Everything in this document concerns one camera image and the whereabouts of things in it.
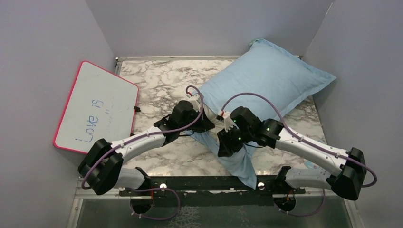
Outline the white pillow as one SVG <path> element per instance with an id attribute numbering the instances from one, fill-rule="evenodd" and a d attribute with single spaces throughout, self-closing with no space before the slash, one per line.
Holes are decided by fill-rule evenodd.
<path id="1" fill-rule="evenodd" d="M 217 119 L 217 114 L 212 111 L 208 106 L 203 96 L 199 96 L 199 94 L 195 95 L 187 95 L 187 101 L 189 101 L 193 105 L 193 109 L 198 113 L 203 106 L 204 114 L 203 120 L 208 119 L 211 121 L 216 127 L 224 127 L 224 122 Z"/>

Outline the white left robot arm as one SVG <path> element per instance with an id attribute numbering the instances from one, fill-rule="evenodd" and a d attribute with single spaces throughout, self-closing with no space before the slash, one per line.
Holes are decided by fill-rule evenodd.
<path id="1" fill-rule="evenodd" d="M 151 187 L 150 177 L 141 168 L 123 165 L 152 149 L 177 140 L 181 132 L 207 132 L 215 127 L 216 114 L 201 101 L 180 101 L 172 112 L 142 133 L 114 142 L 97 140 L 78 167 L 83 189 L 103 195 L 112 188 L 129 188 L 144 195 Z"/>

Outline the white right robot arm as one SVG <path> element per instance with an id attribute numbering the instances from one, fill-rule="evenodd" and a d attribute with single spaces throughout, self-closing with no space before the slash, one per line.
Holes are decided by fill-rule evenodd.
<path id="1" fill-rule="evenodd" d="M 231 157 L 246 144 L 254 142 L 262 147 L 293 153 L 318 165 L 303 170 L 286 167 L 274 180 L 280 193 L 303 187 L 332 190 L 336 195 L 357 200 L 366 176 L 365 158 L 360 149 L 334 148 L 305 137 L 284 123 L 260 120 L 246 107 L 238 107 L 224 118 L 224 129 L 217 133 L 219 157 Z"/>

